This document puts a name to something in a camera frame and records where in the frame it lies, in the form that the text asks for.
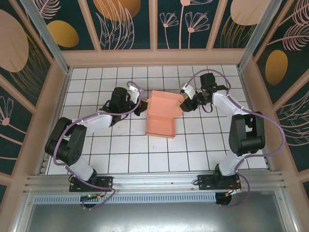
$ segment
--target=floral wallpaper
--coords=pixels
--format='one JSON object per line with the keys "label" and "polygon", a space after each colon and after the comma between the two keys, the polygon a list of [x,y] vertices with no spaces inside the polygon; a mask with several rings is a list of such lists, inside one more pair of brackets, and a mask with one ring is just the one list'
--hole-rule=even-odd
{"label": "floral wallpaper", "polygon": [[0,173],[12,174],[31,118],[32,113],[0,87]]}
{"label": "floral wallpaper", "polygon": [[9,3],[0,4],[0,75],[36,105],[50,62]]}
{"label": "floral wallpaper", "polygon": [[218,0],[158,0],[157,48],[206,48]]}
{"label": "floral wallpaper", "polygon": [[257,61],[275,103],[309,68],[309,1],[295,0]]}
{"label": "floral wallpaper", "polygon": [[148,0],[87,0],[102,50],[150,49]]}
{"label": "floral wallpaper", "polygon": [[309,82],[280,107],[277,116],[297,170],[309,169]]}

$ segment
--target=orange circle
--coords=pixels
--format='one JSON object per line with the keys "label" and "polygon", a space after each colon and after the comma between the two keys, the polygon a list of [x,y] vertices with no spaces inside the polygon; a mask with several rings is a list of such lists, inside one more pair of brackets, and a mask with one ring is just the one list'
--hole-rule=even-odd
{"label": "orange circle", "polygon": [[112,21],[127,20],[126,15],[123,15],[123,12],[126,14],[126,9],[132,18],[140,11],[140,0],[93,0],[93,3],[104,17]]}

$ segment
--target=pink cardboard box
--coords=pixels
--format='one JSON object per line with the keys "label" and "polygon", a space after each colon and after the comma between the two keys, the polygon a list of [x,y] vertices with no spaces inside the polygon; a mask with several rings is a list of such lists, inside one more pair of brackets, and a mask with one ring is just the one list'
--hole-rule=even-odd
{"label": "pink cardboard box", "polygon": [[174,138],[175,118],[183,114],[181,94],[153,90],[147,100],[148,113],[146,135]]}

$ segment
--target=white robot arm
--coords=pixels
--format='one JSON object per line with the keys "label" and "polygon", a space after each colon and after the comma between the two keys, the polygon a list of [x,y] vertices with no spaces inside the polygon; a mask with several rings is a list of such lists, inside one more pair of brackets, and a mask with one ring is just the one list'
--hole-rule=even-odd
{"label": "white robot arm", "polygon": [[181,92],[187,97],[181,104],[181,108],[185,112],[190,112],[200,105],[210,103],[218,107],[231,120],[229,135],[231,150],[228,151],[225,159],[217,164],[213,175],[215,184],[220,186],[220,182],[228,182],[229,178],[237,175],[242,159],[264,148],[264,121],[261,117],[244,112],[244,107],[239,108],[241,104],[229,96],[233,100],[231,101],[227,95],[227,88],[218,86],[212,73],[201,75],[200,81],[202,90],[200,93],[194,91],[187,83],[182,85]]}

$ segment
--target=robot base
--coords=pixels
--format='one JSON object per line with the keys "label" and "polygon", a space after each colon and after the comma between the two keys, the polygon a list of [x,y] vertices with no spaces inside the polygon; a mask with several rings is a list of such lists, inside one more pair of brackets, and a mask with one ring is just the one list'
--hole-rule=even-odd
{"label": "robot base", "polygon": [[[112,188],[112,176],[97,176],[95,186]],[[70,180],[69,192],[101,192],[98,188],[92,188],[88,185],[85,185],[77,178],[72,177]]]}

